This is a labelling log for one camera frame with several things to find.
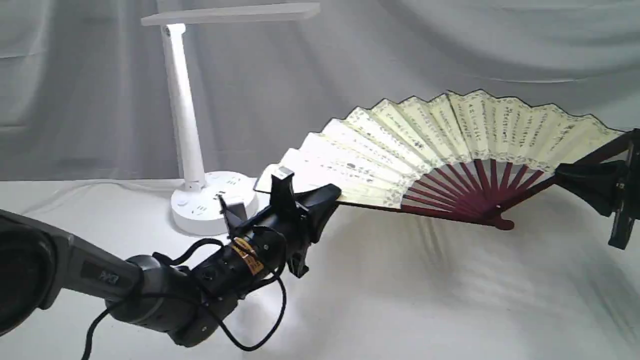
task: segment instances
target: white tablecloth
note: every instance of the white tablecloth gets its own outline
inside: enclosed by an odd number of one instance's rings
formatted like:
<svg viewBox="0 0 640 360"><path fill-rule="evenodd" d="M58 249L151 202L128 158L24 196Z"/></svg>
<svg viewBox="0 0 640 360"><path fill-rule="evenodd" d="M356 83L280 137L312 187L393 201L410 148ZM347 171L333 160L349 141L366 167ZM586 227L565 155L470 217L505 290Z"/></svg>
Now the white tablecloth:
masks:
<svg viewBox="0 0 640 360"><path fill-rule="evenodd" d="M20 211L69 185L0 183L0 208ZM177 256L195 238L171 225L168 196L101 184L32 216L123 258ZM221 331L186 349L106 318L92 359L637 359L640 231L626 251L608 247L612 219L559 188L505 217L515 230L340 207L310 249L310 272L285 272L287 312L262 349L243 353ZM50 310L0 338L0 358L79 359L103 309L63 290ZM253 344L279 309L272 285L227 322Z"/></svg>

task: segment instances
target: white fabric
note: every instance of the white fabric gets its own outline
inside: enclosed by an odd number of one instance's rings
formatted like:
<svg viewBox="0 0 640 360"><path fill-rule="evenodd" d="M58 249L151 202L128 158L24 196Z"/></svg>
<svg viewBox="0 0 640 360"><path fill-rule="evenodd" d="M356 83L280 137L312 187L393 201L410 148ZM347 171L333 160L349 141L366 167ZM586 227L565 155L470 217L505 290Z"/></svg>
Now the white fabric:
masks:
<svg viewBox="0 0 640 360"><path fill-rule="evenodd" d="M0 54L17 57L0 60L0 178L178 176L160 38L140 17L271 2L3 1ZM189 27L207 170L258 175L356 106L445 90L638 125L638 1L320 2L301 22Z"/></svg>
<svg viewBox="0 0 640 360"><path fill-rule="evenodd" d="M0 204L19 211L65 186L0 183ZM102 184L33 216L120 257L176 257L194 238L166 221L168 196ZM287 312L261 350L242 353L221 331L185 349L107 317L92 360L637 359L640 232L625 251L608 247L612 219L560 188L505 217L514 230L341 206L309 249L310 272L285 272ZM189 265L209 254L199 250ZM227 323L253 344L279 309L272 284L241 301ZM79 359L102 310L102 301L63 290L50 310L0 338L0 354Z"/></svg>

